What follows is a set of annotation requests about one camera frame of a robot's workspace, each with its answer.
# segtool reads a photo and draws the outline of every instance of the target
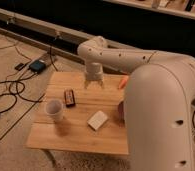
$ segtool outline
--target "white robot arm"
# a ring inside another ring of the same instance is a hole
[[[194,171],[191,102],[195,58],[183,54],[108,48],[103,37],[78,47],[86,80],[102,80],[102,65],[130,73],[124,113],[132,171]]]

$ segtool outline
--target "table top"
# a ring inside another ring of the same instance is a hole
[[[64,151],[107,154],[128,154],[124,123],[119,119],[117,106],[123,100],[118,90],[121,75],[104,75],[104,88],[92,82],[84,88],[81,72],[55,72],[48,84],[32,125],[27,147]],[[64,101],[64,90],[73,89],[76,106],[63,109],[63,119],[54,123],[45,115],[44,106],[50,99]],[[109,120],[98,130],[88,126],[88,119],[103,111]]]

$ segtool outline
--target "orange object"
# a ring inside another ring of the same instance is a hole
[[[128,76],[128,75],[125,75],[125,76],[121,79],[121,81],[120,81],[120,83],[119,83],[119,85],[118,85],[118,89],[123,89],[123,88],[125,87],[125,85],[126,85],[128,79],[129,79],[129,76]]]

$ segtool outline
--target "white sponge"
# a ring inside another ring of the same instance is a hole
[[[87,123],[97,131],[107,120],[108,116],[102,111],[98,111],[87,121]]]

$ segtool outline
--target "concrete floor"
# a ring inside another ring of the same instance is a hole
[[[5,36],[0,35],[0,47],[11,45]],[[36,59],[40,57],[44,51],[27,45],[23,42],[17,45],[20,52],[26,56]],[[60,71],[82,71],[83,66],[74,63],[62,57],[57,57],[56,66]],[[25,58],[20,56],[14,47],[0,50],[0,81],[5,80],[7,75],[15,73],[14,66],[20,62],[27,62]],[[26,81],[26,91],[24,96],[30,99],[38,99],[45,91],[48,80],[54,71],[53,67],[49,67],[41,75]],[[0,100],[0,111],[12,104],[13,98],[4,97]],[[0,117],[0,138],[9,130],[12,125],[19,120],[25,111],[32,105],[30,102],[18,100],[16,106]],[[130,170],[127,156],[88,154],[76,152],[52,151],[58,165],[52,167],[51,162],[45,154],[36,149],[28,149],[25,146],[29,131],[34,118],[36,105],[29,113],[27,113],[13,129],[0,141],[0,171],[39,171],[39,170],[66,170],[66,171],[127,171]]]

